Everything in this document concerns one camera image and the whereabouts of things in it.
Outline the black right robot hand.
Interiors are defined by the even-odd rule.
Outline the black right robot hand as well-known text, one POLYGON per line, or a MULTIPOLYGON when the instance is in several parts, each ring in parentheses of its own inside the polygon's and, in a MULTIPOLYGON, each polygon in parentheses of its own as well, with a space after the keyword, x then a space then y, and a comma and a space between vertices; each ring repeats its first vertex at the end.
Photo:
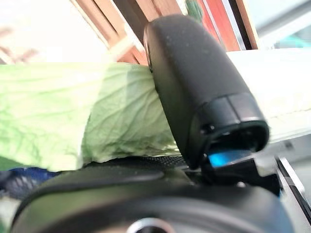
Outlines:
POLYGON ((155 89, 187 168, 114 160, 58 175, 24 199, 13 233, 292 233, 276 173, 251 152, 270 132, 223 49, 195 20, 148 23, 155 89))

